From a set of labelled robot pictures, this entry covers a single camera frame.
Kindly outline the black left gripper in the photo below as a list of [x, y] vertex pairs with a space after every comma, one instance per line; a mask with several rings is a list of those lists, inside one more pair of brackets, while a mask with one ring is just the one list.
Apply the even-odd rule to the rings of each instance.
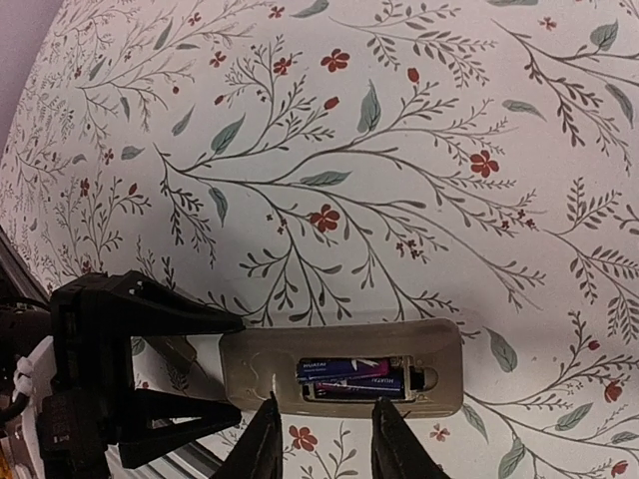
[[88, 273], [51, 296], [56, 373], [37, 419], [49, 478], [108, 478], [106, 450], [138, 468], [238, 425], [224, 401], [135, 389], [131, 335], [236, 333], [236, 314], [191, 300], [138, 271]]

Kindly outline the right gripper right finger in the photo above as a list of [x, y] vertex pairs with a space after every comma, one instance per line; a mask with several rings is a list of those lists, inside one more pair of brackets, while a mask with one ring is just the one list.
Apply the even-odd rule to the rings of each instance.
[[448, 479], [425, 451], [395, 405], [380, 398], [372, 414], [370, 449], [373, 479]]

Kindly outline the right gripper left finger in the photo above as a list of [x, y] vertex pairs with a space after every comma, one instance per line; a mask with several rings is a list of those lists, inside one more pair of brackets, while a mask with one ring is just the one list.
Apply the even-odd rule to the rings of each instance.
[[284, 477], [283, 427], [273, 392], [253, 416], [245, 432], [212, 479]]

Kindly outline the remote battery cover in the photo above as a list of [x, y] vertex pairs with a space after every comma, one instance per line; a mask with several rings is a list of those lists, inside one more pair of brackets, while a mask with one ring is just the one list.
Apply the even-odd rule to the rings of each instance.
[[184, 336], [145, 336], [144, 339], [182, 374], [188, 374], [197, 360], [196, 348]]

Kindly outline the dark battery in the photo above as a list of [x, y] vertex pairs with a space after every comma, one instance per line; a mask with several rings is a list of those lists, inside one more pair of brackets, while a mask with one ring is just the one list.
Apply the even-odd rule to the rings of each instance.
[[316, 398], [333, 400], [368, 400], [379, 397], [403, 399], [405, 397], [403, 378], [400, 375], [318, 382], [313, 385], [313, 392]]
[[390, 372], [387, 358], [314, 358], [298, 363], [296, 378], [300, 383], [330, 379], [363, 379], [382, 377]]

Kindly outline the white remote control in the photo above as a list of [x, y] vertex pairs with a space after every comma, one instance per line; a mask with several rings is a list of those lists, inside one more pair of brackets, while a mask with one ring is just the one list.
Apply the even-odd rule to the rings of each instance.
[[389, 399], [412, 418], [444, 417], [463, 402], [462, 341], [448, 319], [312, 328], [248, 329], [219, 342], [226, 395], [257, 409], [273, 392], [284, 414], [367, 418], [377, 399], [316, 398], [316, 381], [300, 383], [299, 362], [314, 358], [387, 358], [403, 378], [403, 399]]

